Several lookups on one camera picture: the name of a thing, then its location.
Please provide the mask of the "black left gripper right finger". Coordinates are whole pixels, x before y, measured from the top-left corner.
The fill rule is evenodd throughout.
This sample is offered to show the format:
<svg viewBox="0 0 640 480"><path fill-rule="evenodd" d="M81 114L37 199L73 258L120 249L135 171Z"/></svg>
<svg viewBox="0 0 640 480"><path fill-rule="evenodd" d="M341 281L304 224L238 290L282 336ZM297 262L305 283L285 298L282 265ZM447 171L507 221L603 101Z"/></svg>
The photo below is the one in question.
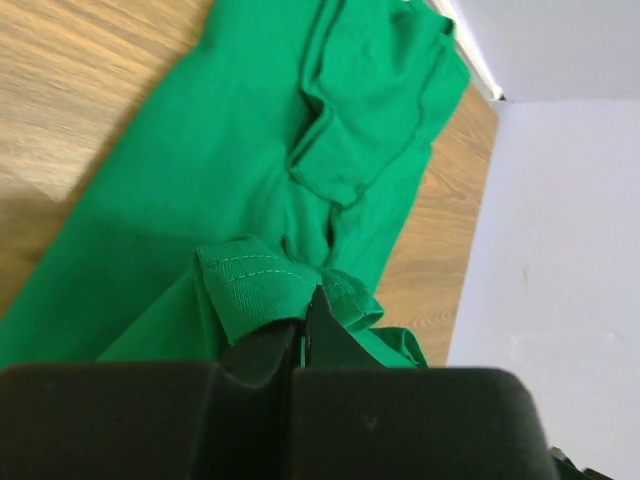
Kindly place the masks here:
<svg viewBox="0 0 640 480"><path fill-rule="evenodd" d="M292 375L293 479L555 479L532 397L486 368L386 368L317 288Z"/></svg>

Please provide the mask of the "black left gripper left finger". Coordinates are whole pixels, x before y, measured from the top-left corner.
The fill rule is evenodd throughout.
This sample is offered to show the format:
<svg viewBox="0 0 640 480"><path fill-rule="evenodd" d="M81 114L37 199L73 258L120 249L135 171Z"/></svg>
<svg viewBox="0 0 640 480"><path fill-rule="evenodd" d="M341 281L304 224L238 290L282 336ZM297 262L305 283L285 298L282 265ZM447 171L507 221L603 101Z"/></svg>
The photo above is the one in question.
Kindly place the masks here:
<svg viewBox="0 0 640 480"><path fill-rule="evenodd" d="M5 479L279 479L297 326L217 361L30 363L1 372Z"/></svg>

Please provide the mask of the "green t-shirt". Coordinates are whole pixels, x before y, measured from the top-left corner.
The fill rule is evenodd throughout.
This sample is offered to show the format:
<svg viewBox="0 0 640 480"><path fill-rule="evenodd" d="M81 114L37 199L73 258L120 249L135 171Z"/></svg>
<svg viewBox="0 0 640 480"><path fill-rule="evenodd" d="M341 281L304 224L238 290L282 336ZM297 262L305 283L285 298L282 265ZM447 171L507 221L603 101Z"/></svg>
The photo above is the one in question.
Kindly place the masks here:
<svg viewBox="0 0 640 480"><path fill-rule="evenodd" d="M215 360L322 286L388 367L374 292L470 74L422 1L218 1L1 323L1 363Z"/></svg>

